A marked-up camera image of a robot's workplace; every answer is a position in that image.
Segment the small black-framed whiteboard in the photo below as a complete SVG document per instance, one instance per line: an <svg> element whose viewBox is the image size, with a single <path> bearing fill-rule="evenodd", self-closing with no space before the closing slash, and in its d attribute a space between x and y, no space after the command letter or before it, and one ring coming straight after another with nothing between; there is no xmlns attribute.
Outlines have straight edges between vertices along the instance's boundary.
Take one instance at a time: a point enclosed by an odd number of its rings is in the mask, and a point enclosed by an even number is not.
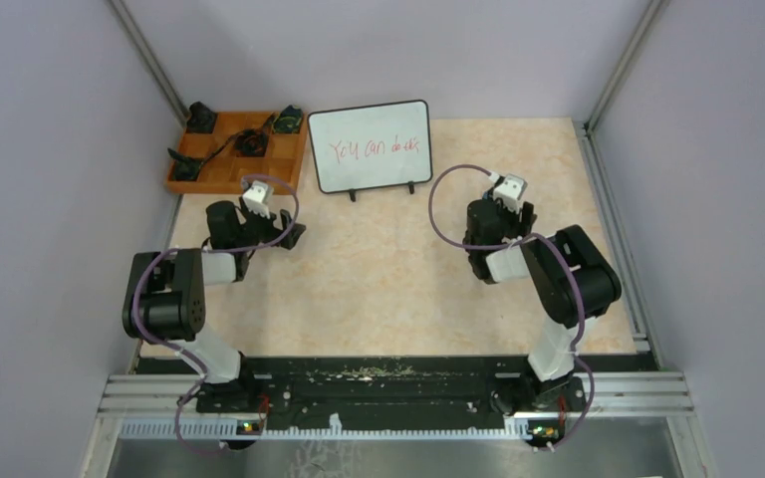
<svg viewBox="0 0 765 478"><path fill-rule="evenodd" d="M307 117L319 190L324 194L406 186L433 178L430 115L424 100L328 111Z"/></svg>

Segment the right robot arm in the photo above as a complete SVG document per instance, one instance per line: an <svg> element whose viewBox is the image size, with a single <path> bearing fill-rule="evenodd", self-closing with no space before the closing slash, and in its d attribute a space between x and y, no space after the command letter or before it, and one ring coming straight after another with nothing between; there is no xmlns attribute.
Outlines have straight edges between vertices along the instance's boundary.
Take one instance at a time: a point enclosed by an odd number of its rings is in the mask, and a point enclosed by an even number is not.
<svg viewBox="0 0 765 478"><path fill-rule="evenodd" d="M516 213L488 198L466 208L463 243L475 277L488 285L531 280L546 314L524 371L492 393L493 407L504 414L559 402L572 381L587 322L622 295L617 273L581 226L546 237L533 232L536 218L529 202Z"/></svg>

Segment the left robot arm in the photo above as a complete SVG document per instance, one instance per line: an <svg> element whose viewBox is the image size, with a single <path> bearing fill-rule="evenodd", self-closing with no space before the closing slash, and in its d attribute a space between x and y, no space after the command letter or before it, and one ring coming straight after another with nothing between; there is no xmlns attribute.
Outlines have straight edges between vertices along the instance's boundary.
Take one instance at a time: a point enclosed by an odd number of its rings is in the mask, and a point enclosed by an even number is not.
<svg viewBox="0 0 765 478"><path fill-rule="evenodd" d="M182 403L200 413L251 412L266 396L247 356L207 324L206 289L243 281L259 249L293 249L306 225L282 209L259 215L243 201L206 207L207 240L199 248L133 256L122 311L126 334L180 355L199 376Z"/></svg>

